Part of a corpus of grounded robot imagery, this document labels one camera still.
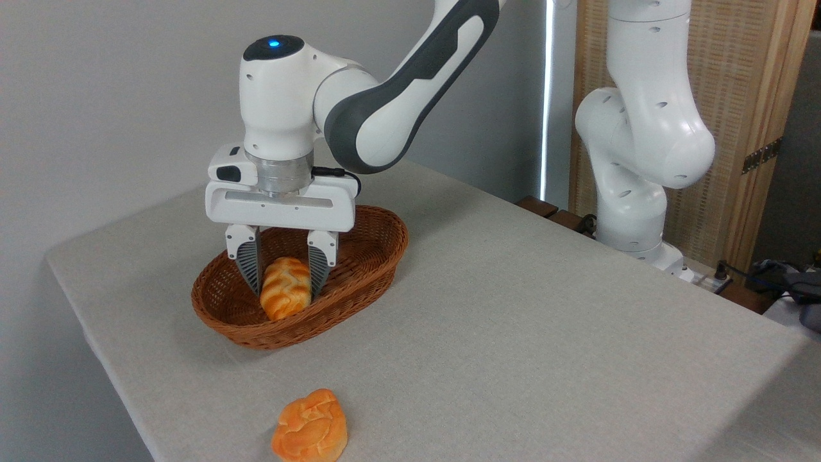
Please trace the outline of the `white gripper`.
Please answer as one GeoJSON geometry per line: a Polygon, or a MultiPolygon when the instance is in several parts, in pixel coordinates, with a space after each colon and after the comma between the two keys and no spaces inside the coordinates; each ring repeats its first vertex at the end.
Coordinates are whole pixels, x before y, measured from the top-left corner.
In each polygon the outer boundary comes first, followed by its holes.
{"type": "Polygon", "coordinates": [[[228,258],[235,261],[256,296],[264,277],[257,226],[310,230],[311,296],[319,296],[336,266],[338,233],[346,233],[355,223],[357,193],[358,182],[349,176],[316,176],[304,190],[276,197],[250,186],[211,181],[205,190],[205,208],[208,219],[230,224],[225,233],[228,258]]]}

